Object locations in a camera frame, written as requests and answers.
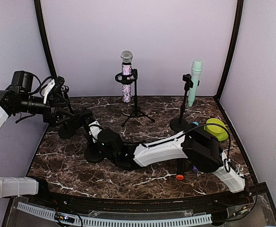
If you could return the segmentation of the black tripod shock-mount stand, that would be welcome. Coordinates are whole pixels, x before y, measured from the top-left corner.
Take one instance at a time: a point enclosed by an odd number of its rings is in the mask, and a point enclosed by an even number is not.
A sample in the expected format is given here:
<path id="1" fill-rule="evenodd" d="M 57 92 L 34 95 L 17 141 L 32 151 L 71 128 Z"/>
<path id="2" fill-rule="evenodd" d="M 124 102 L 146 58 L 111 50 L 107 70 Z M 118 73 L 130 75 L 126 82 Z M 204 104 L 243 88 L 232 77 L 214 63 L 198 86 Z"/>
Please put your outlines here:
<path id="1" fill-rule="evenodd" d="M 132 83 L 134 83 L 134 91 L 135 91 L 133 112 L 127 117 L 125 122 L 121 124 L 121 127 L 124 127 L 130 118 L 147 117 L 151 122 L 155 122 L 153 118 L 151 118 L 146 113 L 141 111 L 141 108 L 138 106 L 137 79 L 138 79 L 137 69 L 132 69 L 131 74 L 129 75 L 123 75 L 123 73 L 121 72 L 115 76 L 115 80 L 123 85 L 131 85 Z"/>

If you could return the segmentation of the black round-base stand clamp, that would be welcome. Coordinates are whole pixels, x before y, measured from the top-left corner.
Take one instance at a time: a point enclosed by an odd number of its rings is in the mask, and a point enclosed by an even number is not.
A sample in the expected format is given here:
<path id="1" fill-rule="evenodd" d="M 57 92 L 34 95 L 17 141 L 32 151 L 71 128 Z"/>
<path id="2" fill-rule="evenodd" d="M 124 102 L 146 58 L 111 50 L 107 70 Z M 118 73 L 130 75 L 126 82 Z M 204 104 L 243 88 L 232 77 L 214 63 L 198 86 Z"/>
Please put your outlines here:
<path id="1" fill-rule="evenodd" d="M 84 157 L 88 163 L 100 163 L 104 160 L 104 156 L 99 150 L 96 143 L 87 143 L 84 151 Z"/>

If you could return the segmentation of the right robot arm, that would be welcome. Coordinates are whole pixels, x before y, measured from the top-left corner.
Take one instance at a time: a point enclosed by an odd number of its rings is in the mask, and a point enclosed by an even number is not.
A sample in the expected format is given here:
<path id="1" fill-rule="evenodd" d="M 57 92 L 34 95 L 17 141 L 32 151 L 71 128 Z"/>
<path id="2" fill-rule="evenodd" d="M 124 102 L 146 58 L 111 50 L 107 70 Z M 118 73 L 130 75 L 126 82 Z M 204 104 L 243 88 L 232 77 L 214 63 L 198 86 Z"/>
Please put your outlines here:
<path id="1" fill-rule="evenodd" d="M 229 152 L 223 151 L 217 137 L 204 130 L 205 124 L 190 123 L 177 134 L 150 143 L 124 142 L 118 133 L 101 127 L 92 115 L 83 126 L 88 142 L 85 159 L 89 163 L 106 158 L 123 170 L 133 171 L 153 163 L 188 159 L 199 171 L 214 174 L 228 187 L 232 205 L 246 198 L 246 178 L 231 164 Z"/>

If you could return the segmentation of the silver glitter microphone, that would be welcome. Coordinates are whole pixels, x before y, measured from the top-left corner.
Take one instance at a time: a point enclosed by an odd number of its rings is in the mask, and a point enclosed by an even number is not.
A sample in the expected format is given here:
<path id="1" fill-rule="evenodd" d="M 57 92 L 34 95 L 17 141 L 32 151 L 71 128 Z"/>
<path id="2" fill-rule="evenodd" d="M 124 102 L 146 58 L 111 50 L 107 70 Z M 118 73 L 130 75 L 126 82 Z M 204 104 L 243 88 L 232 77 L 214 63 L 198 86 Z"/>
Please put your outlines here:
<path id="1" fill-rule="evenodd" d="M 129 76 L 127 79 L 131 79 L 132 74 L 132 66 L 131 62 L 133 59 L 133 54 L 129 50 L 124 50 L 121 53 L 121 59 L 122 59 L 122 75 L 123 76 Z M 131 84 L 123 84 L 122 85 L 122 100 L 125 103 L 129 103 L 131 101 Z"/>

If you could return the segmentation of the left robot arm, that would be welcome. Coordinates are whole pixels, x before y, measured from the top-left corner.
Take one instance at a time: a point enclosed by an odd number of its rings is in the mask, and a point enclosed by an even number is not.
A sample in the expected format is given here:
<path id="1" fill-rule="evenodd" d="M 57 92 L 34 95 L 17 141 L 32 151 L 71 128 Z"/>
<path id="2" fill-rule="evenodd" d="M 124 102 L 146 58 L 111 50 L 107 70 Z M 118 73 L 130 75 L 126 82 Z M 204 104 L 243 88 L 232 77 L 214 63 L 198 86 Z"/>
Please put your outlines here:
<path id="1" fill-rule="evenodd" d="M 19 121 L 42 115 L 43 121 L 56 126 L 67 122 L 74 114 L 65 108 L 69 100 L 62 95 L 65 79 L 61 76 L 47 77 L 32 90 L 37 76 L 26 71 L 15 71 L 11 84 L 0 90 L 0 130 L 7 119 L 16 114 L 26 113 Z M 43 206 L 53 203 L 53 195 L 48 192 L 46 180 L 37 177 L 0 177 L 0 199 L 34 195 Z"/>

